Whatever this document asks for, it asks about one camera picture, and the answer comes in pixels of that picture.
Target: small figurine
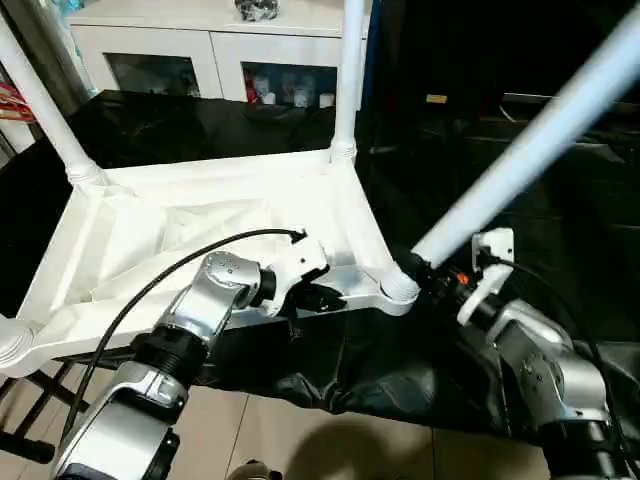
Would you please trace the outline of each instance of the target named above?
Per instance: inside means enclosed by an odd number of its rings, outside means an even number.
[[[278,15],[278,0],[234,0],[236,8],[246,22],[271,20]]]

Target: white pipe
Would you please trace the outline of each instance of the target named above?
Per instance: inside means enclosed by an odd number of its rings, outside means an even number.
[[[3,15],[0,15],[0,62],[29,104],[38,123],[65,164],[69,182],[102,183],[100,168],[91,160],[69,128]]]
[[[413,248],[441,265],[551,165],[640,75],[640,3],[493,165]]]
[[[336,127],[332,159],[352,160],[356,153],[355,123],[362,72],[364,0],[345,0],[342,24],[342,60],[338,68]]]

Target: white cabinet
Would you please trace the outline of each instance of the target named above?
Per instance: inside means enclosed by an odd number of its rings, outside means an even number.
[[[280,3],[275,19],[243,22],[233,0],[100,0],[68,20],[98,90],[278,104],[293,104],[297,93],[316,106],[321,94],[331,100],[344,0]]]
[[[222,97],[208,32],[95,25],[71,31],[98,90]]]

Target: black cloth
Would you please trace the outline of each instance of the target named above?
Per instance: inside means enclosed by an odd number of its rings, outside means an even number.
[[[103,92],[71,124],[87,153],[114,168],[326,148],[333,115]],[[517,133],[480,122],[456,135],[407,132],[391,148],[378,148],[366,124],[359,119],[357,171],[392,248],[411,247]],[[572,148],[492,226],[514,228],[518,261],[557,285],[600,341],[625,428],[638,437],[639,150],[633,135],[614,140],[608,150]],[[46,140],[0,171],[0,258],[11,274],[0,289],[3,314],[17,312],[69,193]],[[468,252],[454,261],[468,268]],[[513,274],[505,293],[566,321],[561,306],[530,279]],[[402,318],[363,310],[226,332],[199,380],[334,413],[535,441],[500,370],[477,332],[462,332],[421,298]]]

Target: red object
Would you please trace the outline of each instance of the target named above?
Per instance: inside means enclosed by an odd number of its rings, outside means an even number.
[[[6,83],[0,83],[0,118],[20,122],[33,122],[33,112],[20,92]]]
[[[253,88],[253,77],[247,71],[244,72],[244,87],[247,90],[247,102],[253,105],[260,103],[258,92]]]

